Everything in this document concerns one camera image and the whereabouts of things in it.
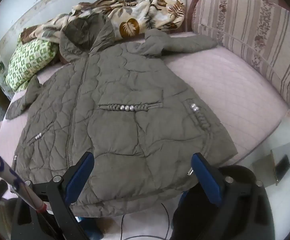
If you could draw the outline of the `leaf print fleece blanket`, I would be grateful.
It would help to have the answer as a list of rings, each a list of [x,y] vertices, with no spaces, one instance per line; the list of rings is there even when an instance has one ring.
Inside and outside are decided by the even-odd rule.
[[[43,24],[25,28],[20,41],[34,39],[59,43],[60,32],[78,18],[102,14],[111,21],[116,40],[140,35],[149,29],[175,30],[184,21],[186,0],[97,0],[80,2],[68,14],[59,14]]]

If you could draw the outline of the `black phone on floor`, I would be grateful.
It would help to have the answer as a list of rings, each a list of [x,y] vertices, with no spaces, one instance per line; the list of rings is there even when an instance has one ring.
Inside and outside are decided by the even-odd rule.
[[[287,155],[284,155],[274,169],[276,181],[281,181],[281,179],[286,175],[289,169],[290,169],[289,158]]]

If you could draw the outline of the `green white patterned pillow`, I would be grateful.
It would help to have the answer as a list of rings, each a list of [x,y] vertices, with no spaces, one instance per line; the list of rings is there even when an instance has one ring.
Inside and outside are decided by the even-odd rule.
[[[29,80],[56,58],[58,50],[56,43],[36,38],[23,44],[19,37],[7,69],[7,84],[14,92],[26,89]]]

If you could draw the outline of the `striped floral bolster cushion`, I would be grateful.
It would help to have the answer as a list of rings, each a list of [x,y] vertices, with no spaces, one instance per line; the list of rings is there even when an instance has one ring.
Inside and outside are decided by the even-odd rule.
[[[265,0],[198,0],[191,27],[246,61],[290,106],[290,11]]]

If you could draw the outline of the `olive quilted hooded jacket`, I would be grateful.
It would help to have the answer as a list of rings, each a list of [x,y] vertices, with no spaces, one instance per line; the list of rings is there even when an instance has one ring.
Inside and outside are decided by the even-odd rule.
[[[5,118],[27,113],[13,169],[33,183],[63,175],[91,152],[95,166],[76,203],[79,217],[147,209],[196,185],[195,153],[220,166],[237,149],[219,118],[162,55],[215,48],[205,35],[117,43],[101,14],[70,22],[60,35],[67,65],[45,83],[33,77]]]

